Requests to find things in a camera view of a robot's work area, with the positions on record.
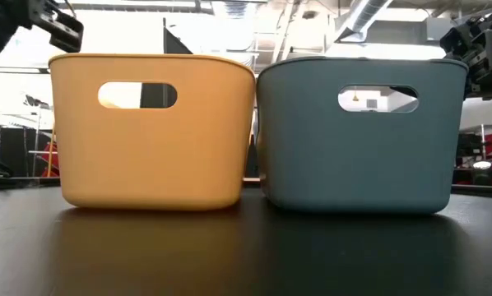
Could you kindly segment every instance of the storage bin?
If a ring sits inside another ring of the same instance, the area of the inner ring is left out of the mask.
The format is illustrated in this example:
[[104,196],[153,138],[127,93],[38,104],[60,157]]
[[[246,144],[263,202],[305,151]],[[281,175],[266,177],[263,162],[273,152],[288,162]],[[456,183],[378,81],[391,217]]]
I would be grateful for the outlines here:
[[[467,68],[450,60],[301,58],[258,78],[264,192],[297,210],[433,213],[450,196]],[[346,86],[408,86],[410,113],[348,112]]]
[[[66,54],[50,61],[63,197],[75,206],[210,210],[239,199],[255,79],[197,55]],[[110,109],[106,82],[167,83],[167,109]]]

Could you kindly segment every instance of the bin rim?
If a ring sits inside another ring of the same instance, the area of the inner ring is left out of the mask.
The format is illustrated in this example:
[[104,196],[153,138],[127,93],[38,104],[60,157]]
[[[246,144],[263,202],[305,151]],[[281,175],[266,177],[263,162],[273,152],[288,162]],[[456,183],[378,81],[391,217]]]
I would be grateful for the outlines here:
[[302,61],[314,61],[314,60],[328,60],[328,61],[334,61],[334,60],[340,60],[340,61],[345,61],[345,60],[352,60],[352,61],[380,61],[380,62],[408,62],[408,63],[427,63],[427,62],[436,62],[436,63],[451,63],[455,64],[457,66],[463,67],[466,72],[469,72],[469,67],[464,63],[448,58],[433,58],[433,59],[428,59],[428,60],[404,60],[404,59],[398,59],[398,60],[387,60],[387,59],[382,59],[382,58],[334,58],[334,57],[324,57],[324,56],[318,56],[318,57],[302,57],[302,58],[292,58],[289,60],[285,61],[279,61],[276,63],[273,63],[272,65],[265,67],[262,69],[262,71],[259,73],[257,79],[261,78],[261,75],[264,74],[265,72],[271,70],[274,67],[286,65],[289,63],[293,62],[302,62]]
[[253,76],[253,71],[250,67],[243,65],[227,58],[215,57],[204,54],[138,54],[138,53],[65,53],[59,54],[49,59],[49,67],[52,62],[64,58],[191,58],[191,59],[210,59],[219,62],[227,62],[229,64],[242,67],[249,71]]

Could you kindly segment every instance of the black table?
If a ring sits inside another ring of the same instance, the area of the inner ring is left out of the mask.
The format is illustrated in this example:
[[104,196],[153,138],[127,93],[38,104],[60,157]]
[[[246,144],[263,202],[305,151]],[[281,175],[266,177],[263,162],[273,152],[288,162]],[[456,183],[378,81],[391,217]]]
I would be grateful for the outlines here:
[[205,213],[0,192],[0,295],[492,295],[492,199],[433,216],[311,215],[258,189]]

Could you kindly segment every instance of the black machine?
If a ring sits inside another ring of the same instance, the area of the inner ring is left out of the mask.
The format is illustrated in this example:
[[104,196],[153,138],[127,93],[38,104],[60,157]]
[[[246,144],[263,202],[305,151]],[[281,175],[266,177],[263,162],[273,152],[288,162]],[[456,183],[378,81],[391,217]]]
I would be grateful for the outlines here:
[[452,28],[441,40],[445,58],[464,62],[469,67],[466,97],[492,99],[492,13],[473,16]]
[[62,13],[54,0],[0,0],[0,53],[19,26],[31,29],[34,25],[51,34],[52,45],[68,53],[80,51],[83,24]]

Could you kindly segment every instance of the yellow storage bin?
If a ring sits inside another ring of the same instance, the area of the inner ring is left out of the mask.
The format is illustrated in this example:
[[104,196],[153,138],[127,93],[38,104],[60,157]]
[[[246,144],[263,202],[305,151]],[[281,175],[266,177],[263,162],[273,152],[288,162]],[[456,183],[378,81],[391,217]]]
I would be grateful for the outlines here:
[[[50,63],[63,197],[75,206],[210,210],[239,199],[249,68],[197,55],[65,54]],[[110,109],[107,82],[167,83],[167,109]]]

